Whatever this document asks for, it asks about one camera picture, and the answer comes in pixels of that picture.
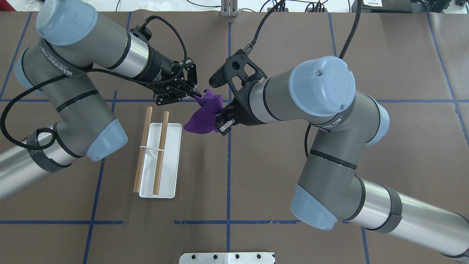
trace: robotic arm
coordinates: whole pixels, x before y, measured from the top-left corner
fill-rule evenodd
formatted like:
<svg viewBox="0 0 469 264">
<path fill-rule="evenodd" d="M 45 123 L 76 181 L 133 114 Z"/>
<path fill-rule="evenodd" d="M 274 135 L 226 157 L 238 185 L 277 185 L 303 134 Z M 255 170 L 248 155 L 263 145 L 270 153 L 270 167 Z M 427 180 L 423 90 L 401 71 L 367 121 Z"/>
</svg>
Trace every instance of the robotic arm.
<svg viewBox="0 0 469 264">
<path fill-rule="evenodd" d="M 23 53 L 15 74 L 26 88 L 67 76 L 42 87 L 62 121 L 34 131 L 23 141 L 27 148 L 0 155 L 0 201 L 82 156 L 97 161 L 126 144 L 122 126 L 86 74 L 104 71 L 91 70 L 93 63 L 151 89 L 158 105 L 198 96 L 194 63 L 174 62 L 148 44 L 150 19 L 127 32 L 79 0 L 46 2 L 37 21 L 42 38 Z M 251 49 L 228 57 L 210 79 L 212 87 L 228 83 L 234 93 L 234 101 L 217 114 L 216 127 L 227 134 L 236 124 L 304 119 L 319 129 L 296 186 L 294 215 L 323 230 L 344 219 L 469 263 L 468 218 L 355 175 L 365 145 L 385 135 L 389 116 L 355 90 L 344 61 L 327 56 L 268 78 L 248 58 Z M 246 65 L 253 75 L 246 74 Z M 236 89 L 233 78 L 241 79 L 242 88 Z"/>
<path fill-rule="evenodd" d="M 145 26 L 153 18 L 127 32 L 80 0 L 47 1 L 36 24 L 41 38 L 24 51 L 15 65 L 15 75 L 28 89 L 63 76 L 42 87 L 62 121 L 34 131 L 26 141 L 16 142 L 22 147 L 0 155 L 0 201 L 67 168 L 80 157 L 86 155 L 97 161 L 127 143 L 119 120 L 86 74 L 104 71 L 91 69 L 93 63 L 149 88 L 157 105 L 200 95 L 195 90 L 193 61 L 185 58 L 181 63 L 174 62 L 148 43 L 151 32 Z M 186 79 L 183 70 L 187 71 Z M 53 144 L 45 148 L 48 142 Z"/>
<path fill-rule="evenodd" d="M 292 213 L 323 230 L 337 219 L 431 248 L 469 263 L 469 218 L 437 208 L 356 176 L 365 145 L 389 128 L 387 111 L 355 90 L 347 64 L 326 56 L 268 78 L 248 58 L 249 45 L 226 59 L 210 78 L 229 84 L 234 100 L 217 115 L 217 128 L 304 119 L 318 128 L 291 203 Z M 255 73 L 246 74 L 244 67 Z M 237 89 L 232 78 L 242 81 Z"/>
</svg>

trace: white tray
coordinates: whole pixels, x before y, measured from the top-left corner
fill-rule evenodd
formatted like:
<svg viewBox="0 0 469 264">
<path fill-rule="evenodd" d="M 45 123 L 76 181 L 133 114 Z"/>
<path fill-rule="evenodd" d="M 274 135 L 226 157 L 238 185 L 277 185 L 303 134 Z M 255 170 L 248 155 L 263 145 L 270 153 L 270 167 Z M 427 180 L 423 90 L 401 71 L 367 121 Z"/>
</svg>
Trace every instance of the white tray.
<svg viewBox="0 0 469 264">
<path fill-rule="evenodd" d="M 140 183 L 140 197 L 143 198 L 174 198 L 176 194 L 177 169 L 179 165 L 179 150 L 181 147 L 181 124 L 169 123 L 166 134 L 165 152 L 163 155 L 163 169 L 159 194 L 153 194 L 155 183 L 156 159 L 158 151 L 147 149 L 145 152 L 144 169 Z M 147 147 L 158 148 L 161 134 L 161 123 L 151 123 L 148 133 Z"/>
</svg>

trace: purple cloth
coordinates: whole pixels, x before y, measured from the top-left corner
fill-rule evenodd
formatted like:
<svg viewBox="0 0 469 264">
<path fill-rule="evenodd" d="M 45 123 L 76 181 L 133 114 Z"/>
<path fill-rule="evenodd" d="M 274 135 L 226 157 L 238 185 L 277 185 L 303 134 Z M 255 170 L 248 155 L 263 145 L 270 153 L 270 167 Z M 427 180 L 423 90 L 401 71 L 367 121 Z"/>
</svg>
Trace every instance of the purple cloth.
<svg viewBox="0 0 469 264">
<path fill-rule="evenodd" d="M 207 89 L 204 91 L 205 95 L 203 98 L 195 97 L 201 108 L 197 110 L 189 122 L 184 125 L 186 131 L 196 134 L 207 134 L 215 130 L 215 114 L 223 109 L 223 99 L 221 94 L 213 95 L 212 92 Z"/>
</svg>

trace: white bracket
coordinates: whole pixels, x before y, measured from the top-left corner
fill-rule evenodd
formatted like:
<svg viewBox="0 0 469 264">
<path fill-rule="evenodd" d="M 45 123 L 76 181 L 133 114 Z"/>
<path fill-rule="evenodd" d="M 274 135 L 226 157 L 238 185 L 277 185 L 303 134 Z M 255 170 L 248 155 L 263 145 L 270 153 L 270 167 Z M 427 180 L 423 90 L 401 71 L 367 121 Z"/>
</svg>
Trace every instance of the white bracket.
<svg viewBox="0 0 469 264">
<path fill-rule="evenodd" d="M 275 264 L 275 253 L 270 252 L 222 252 L 185 253 L 179 264 Z"/>
</svg>

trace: chopstick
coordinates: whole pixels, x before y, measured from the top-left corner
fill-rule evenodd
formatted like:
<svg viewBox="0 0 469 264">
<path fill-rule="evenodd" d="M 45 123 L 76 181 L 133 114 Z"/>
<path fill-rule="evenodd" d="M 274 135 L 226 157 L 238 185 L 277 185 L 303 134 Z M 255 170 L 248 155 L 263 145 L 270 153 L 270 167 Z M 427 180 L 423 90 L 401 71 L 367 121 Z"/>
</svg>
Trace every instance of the chopstick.
<svg viewBox="0 0 469 264">
<path fill-rule="evenodd" d="M 161 125 L 161 135 L 159 137 L 159 149 L 165 149 L 166 132 L 168 130 L 169 112 L 163 114 L 163 124 Z M 163 169 L 164 151 L 158 151 L 158 159 L 156 161 L 155 184 L 153 185 L 153 194 L 159 194 L 159 184 L 161 182 L 161 170 Z"/>
<path fill-rule="evenodd" d="M 153 107 L 147 106 L 147 112 L 145 115 L 144 134 L 142 136 L 141 146 L 146 146 L 148 141 L 148 133 L 150 132 L 151 114 L 153 113 Z M 140 183 L 142 181 L 142 173 L 144 170 L 144 158 L 145 148 L 140 148 L 138 154 L 137 172 L 135 174 L 134 193 L 140 192 Z"/>
</svg>

